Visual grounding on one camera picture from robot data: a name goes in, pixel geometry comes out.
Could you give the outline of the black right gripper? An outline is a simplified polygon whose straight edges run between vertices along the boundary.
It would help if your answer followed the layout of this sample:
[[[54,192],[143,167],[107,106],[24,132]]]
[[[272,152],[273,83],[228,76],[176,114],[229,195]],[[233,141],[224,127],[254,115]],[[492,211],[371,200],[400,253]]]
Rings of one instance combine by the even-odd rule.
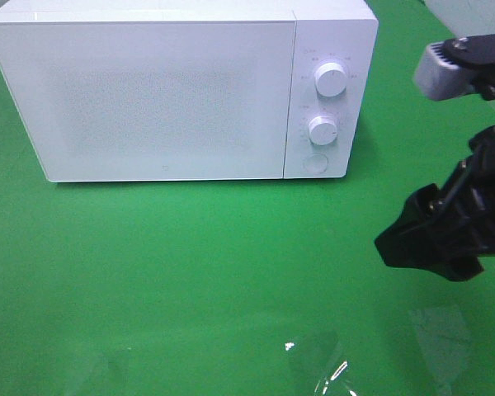
[[[400,216],[375,239],[384,264],[418,269],[463,282],[483,272],[477,256],[495,255],[495,125],[469,141],[445,185],[438,210],[435,184],[413,192]],[[437,215],[436,225],[433,222]]]

